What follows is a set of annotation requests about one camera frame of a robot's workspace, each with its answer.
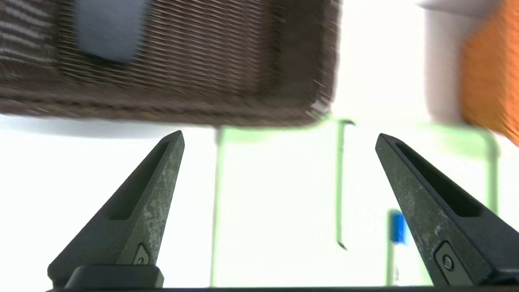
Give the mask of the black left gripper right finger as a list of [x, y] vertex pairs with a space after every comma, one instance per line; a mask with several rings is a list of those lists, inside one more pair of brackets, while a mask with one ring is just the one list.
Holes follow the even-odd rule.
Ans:
[[518, 232], [403, 141], [375, 151], [434, 286], [517, 286]]

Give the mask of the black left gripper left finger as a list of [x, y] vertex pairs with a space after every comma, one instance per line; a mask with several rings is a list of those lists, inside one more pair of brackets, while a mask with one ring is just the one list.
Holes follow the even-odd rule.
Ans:
[[156, 266], [184, 137], [161, 139], [48, 266], [54, 286], [163, 286]]

